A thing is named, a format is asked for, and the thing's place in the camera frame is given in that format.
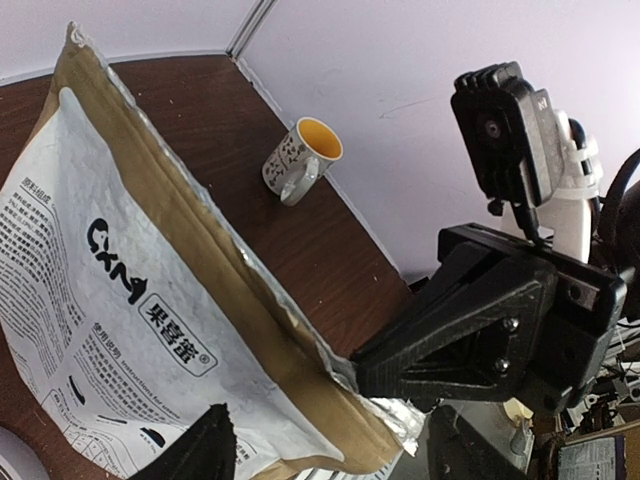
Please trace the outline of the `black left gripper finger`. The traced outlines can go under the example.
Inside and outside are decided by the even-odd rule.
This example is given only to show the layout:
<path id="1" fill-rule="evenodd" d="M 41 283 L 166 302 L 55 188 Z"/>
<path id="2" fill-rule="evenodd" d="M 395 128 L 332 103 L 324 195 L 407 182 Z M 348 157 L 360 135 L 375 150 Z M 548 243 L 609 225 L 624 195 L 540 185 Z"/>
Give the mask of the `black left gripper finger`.
<path id="1" fill-rule="evenodd" d="M 234 475 L 234 426 L 227 405 L 215 404 L 132 480 L 227 480 Z"/>

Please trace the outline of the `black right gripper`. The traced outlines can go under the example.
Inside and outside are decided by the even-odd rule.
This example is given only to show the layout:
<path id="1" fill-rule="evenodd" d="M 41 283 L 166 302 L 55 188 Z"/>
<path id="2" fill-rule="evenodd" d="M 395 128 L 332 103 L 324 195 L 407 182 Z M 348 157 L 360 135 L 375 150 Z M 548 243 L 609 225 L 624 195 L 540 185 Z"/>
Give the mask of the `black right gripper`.
<path id="1" fill-rule="evenodd" d="M 554 415 L 595 381 L 627 295 L 624 279 L 468 224 L 439 234 L 441 267 L 352 357 L 368 398 L 517 398 Z"/>

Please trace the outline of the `dog food bag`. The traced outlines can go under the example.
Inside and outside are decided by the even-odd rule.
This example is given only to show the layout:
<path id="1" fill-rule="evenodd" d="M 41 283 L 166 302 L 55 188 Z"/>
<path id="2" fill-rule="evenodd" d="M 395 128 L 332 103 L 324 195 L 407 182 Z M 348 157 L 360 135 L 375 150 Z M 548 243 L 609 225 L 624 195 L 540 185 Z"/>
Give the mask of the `dog food bag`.
<path id="1" fill-rule="evenodd" d="M 233 479 L 371 474 L 425 421 L 361 395 L 75 23 L 1 189 L 1 325 L 70 445 L 119 479 L 215 404 Z"/>

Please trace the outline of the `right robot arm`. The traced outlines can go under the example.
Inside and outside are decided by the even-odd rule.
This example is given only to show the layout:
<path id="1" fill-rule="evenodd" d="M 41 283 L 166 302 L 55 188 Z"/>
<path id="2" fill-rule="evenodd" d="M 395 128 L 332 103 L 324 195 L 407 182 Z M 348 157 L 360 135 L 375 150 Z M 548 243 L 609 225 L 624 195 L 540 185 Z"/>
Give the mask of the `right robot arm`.
<path id="1" fill-rule="evenodd" d="M 439 234 L 440 268 L 354 353 L 368 398 L 503 402 L 552 416 L 591 390 L 618 321 L 639 313 L 637 155 L 604 200 L 590 263 L 478 224 Z"/>

